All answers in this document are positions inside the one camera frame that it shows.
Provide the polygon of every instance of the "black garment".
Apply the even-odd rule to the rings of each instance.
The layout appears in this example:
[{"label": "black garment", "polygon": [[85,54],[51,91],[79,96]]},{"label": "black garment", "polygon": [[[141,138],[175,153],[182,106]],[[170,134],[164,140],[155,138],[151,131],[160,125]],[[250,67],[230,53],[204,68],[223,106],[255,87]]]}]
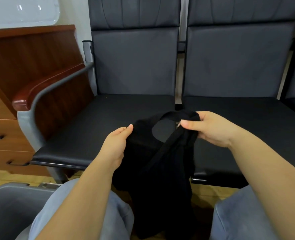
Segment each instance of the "black garment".
[{"label": "black garment", "polygon": [[136,121],[112,182],[132,197],[134,228],[140,239],[164,230],[167,239],[188,239],[196,226],[189,178],[195,169],[193,145],[198,133],[180,126],[163,143],[152,134],[161,119],[199,121],[200,117],[181,110]]}]

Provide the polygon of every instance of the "hand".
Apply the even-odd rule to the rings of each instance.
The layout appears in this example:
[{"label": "hand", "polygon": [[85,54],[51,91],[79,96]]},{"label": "hand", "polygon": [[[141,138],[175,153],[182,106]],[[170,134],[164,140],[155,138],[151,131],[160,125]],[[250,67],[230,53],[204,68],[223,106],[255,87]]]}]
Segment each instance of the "hand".
[{"label": "hand", "polygon": [[132,133],[133,125],[121,127],[109,133],[96,159],[102,160],[113,172],[121,165],[126,148],[126,138]]},{"label": "hand", "polygon": [[188,130],[198,131],[199,138],[219,147],[230,147],[233,137],[243,130],[216,113],[209,111],[197,113],[201,121],[181,120],[181,126]]}]

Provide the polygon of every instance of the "floor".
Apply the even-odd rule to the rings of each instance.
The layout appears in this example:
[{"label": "floor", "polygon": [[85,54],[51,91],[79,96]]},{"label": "floor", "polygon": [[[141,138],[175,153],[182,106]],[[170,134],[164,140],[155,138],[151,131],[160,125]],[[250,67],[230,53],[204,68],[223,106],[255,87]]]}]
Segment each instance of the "floor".
[{"label": "floor", "polygon": [[[74,174],[70,180],[79,178],[81,174],[82,172],[79,171]],[[10,182],[28,183],[31,186],[38,186],[43,182],[55,183],[52,177],[10,174],[7,171],[0,170],[0,185]],[[215,203],[229,197],[236,192],[237,189],[197,184],[192,184],[191,186],[193,191],[192,206],[200,222],[199,229],[197,230],[194,238],[209,239],[208,237],[211,229],[213,207]],[[112,190],[116,192],[123,201],[131,203],[131,198],[126,192],[117,191],[113,187]],[[162,233],[149,238],[149,240],[161,239],[165,239]],[[131,240],[138,240],[138,237],[133,234],[133,236],[131,236]]]}]

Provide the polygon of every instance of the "left hand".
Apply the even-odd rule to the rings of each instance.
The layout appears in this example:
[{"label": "left hand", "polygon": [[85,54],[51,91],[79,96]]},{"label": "left hand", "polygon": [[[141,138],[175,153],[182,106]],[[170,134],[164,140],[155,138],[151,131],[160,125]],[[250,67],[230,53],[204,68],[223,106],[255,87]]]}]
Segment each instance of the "left hand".
[{"label": "left hand", "polygon": [[106,137],[97,159],[101,159],[113,172],[121,165],[126,148],[126,139],[132,133],[133,125],[121,127],[109,133]]}]

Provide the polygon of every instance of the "light blue jeans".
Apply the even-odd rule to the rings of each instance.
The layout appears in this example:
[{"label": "light blue jeans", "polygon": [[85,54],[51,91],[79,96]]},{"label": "light blue jeans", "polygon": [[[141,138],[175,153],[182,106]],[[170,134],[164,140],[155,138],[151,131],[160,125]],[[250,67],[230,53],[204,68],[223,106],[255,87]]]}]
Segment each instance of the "light blue jeans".
[{"label": "light blue jeans", "polygon": [[[53,193],[34,219],[29,240],[37,237],[77,181],[71,180]],[[130,206],[111,191],[100,240],[129,240],[133,223]],[[226,239],[279,240],[250,186],[217,203],[214,208],[210,240]]]}]

